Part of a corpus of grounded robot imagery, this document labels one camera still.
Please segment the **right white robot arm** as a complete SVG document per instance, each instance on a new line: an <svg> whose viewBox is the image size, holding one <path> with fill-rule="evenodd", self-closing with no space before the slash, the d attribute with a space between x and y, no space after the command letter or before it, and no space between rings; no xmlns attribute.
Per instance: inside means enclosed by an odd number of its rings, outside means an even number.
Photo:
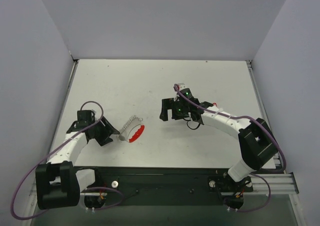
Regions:
<svg viewBox="0 0 320 226"><path fill-rule="evenodd" d="M259 171L279 152L267 123L249 116L233 116L207 101L200 102L190 89L175 84L176 96L161 100L160 120L187 120L199 125L214 127L239 141L241 158L227 171L238 183L250 173Z"/></svg>

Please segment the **silver keyring with red tag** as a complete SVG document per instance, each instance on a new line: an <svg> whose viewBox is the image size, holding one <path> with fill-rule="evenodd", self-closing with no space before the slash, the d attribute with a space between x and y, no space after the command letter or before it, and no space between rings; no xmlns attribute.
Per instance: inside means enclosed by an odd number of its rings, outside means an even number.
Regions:
<svg viewBox="0 0 320 226"><path fill-rule="evenodd" d="M118 140L133 143L142 135L144 130L143 119L133 115L120 129Z"/></svg>

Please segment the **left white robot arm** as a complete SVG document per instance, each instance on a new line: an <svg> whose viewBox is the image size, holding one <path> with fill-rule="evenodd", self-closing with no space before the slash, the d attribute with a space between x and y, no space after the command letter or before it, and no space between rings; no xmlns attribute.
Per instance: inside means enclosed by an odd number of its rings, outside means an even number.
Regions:
<svg viewBox="0 0 320 226"><path fill-rule="evenodd" d="M76 206L86 188L93 192L100 190L103 182L99 173L95 169L77 170L74 164L90 140L105 146L113 141L112 135L119 134L105 117L98 120L94 111L79 110L77 120L66 132L62 148L35 170L39 209Z"/></svg>

